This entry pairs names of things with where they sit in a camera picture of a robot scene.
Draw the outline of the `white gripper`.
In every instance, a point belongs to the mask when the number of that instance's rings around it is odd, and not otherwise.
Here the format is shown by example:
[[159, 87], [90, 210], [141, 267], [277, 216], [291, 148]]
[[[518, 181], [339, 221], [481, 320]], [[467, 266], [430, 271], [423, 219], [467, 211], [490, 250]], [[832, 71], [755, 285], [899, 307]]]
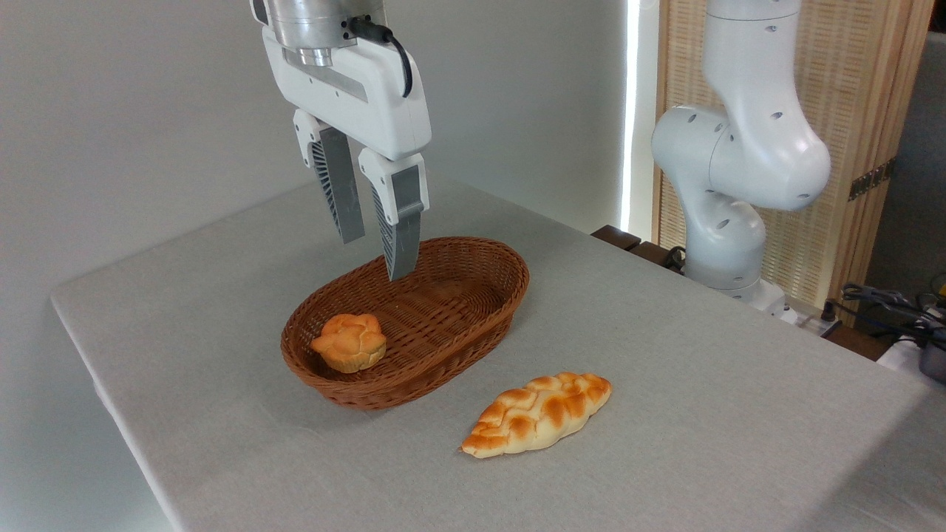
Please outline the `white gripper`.
[[349, 136], [367, 147], [358, 164], [372, 186], [389, 280], [408, 276], [419, 254], [421, 215], [430, 206], [419, 152], [432, 129], [415, 60], [408, 58], [412, 90], [404, 97], [402, 57], [389, 45], [360, 40], [334, 50], [332, 65], [317, 66], [302, 64], [269, 27], [262, 40], [281, 94], [300, 109], [293, 125], [303, 163], [318, 178], [342, 242], [365, 235]]

